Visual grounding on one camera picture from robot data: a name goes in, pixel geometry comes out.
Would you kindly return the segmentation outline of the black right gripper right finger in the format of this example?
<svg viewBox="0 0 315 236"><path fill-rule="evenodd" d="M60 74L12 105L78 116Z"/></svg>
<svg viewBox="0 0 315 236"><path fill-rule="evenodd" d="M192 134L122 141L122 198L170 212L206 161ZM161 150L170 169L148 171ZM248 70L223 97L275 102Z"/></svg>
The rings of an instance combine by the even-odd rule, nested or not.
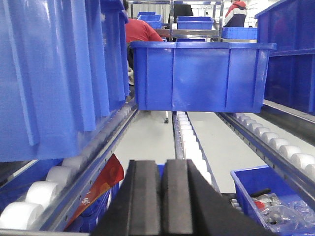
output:
<svg viewBox="0 0 315 236"><path fill-rule="evenodd" d="M191 160L167 160L162 176L164 236L271 236L236 210Z"/></svg>

